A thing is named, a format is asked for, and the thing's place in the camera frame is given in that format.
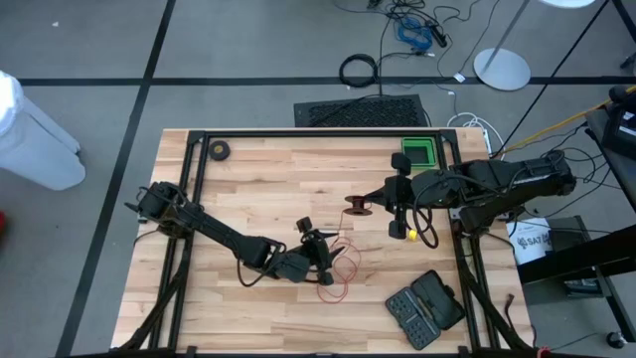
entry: tool case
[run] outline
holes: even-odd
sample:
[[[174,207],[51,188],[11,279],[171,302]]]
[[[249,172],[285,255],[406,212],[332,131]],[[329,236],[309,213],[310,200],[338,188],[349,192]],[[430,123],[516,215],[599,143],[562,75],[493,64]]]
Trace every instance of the tool case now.
[[[452,288],[430,270],[385,302],[408,341],[421,350],[465,316]]]

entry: black floor mat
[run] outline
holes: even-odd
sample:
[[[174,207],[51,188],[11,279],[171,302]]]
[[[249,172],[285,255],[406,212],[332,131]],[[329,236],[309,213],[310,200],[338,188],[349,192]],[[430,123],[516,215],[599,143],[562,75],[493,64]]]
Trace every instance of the black floor mat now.
[[[417,94],[296,103],[294,121],[296,127],[430,126]]]

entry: white trash can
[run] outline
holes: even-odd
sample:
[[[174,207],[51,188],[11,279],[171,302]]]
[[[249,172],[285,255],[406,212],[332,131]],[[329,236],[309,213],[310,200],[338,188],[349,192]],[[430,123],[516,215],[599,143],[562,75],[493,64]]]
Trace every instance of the white trash can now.
[[[0,72],[0,167],[52,190],[86,176],[80,144],[24,97],[18,81]]]

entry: wooden table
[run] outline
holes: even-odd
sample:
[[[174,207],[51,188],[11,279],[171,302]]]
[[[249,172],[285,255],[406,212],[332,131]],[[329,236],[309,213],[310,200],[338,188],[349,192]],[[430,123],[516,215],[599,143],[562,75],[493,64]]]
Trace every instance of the wooden table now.
[[[179,181],[187,135],[184,129],[164,130],[152,181]],[[463,161],[487,158],[479,129],[459,128],[457,135]],[[348,207],[343,198],[384,185],[386,177],[395,175],[391,154],[400,151],[399,137],[233,137],[227,142],[232,156],[206,166],[201,204],[243,234],[267,236],[288,247],[299,244],[295,222],[304,216],[314,227],[336,230]],[[190,185],[198,157],[194,155]],[[378,207],[373,211],[368,217],[343,217],[341,234],[361,251],[362,263],[338,304],[322,302],[310,283],[266,278],[255,287],[242,287],[231,252],[195,236],[178,350],[196,345],[199,352],[416,352],[384,302],[430,269],[462,301],[448,216],[434,211],[440,243],[431,250],[389,238],[391,214]],[[141,225],[139,233],[154,228]],[[507,238],[503,225],[493,232]],[[166,243],[164,236],[153,234],[136,245],[112,346],[126,341],[152,308]],[[507,294],[516,297],[510,313],[522,338],[531,343],[530,318],[510,248],[484,236],[481,250],[493,303],[503,313]],[[245,280],[255,277],[247,269],[242,272]],[[338,293],[342,286],[328,289]],[[487,345],[481,307],[474,302],[482,345]],[[167,342],[171,307],[166,312],[160,346]],[[422,352],[456,353],[459,345],[470,346],[465,319],[442,331]]]

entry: spool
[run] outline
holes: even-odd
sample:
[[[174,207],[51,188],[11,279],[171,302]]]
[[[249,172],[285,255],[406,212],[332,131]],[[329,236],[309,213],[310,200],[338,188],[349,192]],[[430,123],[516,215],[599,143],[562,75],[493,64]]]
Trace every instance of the spool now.
[[[351,208],[345,209],[345,214],[353,216],[369,216],[373,214],[371,210],[365,209],[365,197],[348,196],[345,200],[352,205]]]
[[[208,150],[210,158],[216,161],[226,160],[230,156],[230,146],[222,140],[213,141]]]

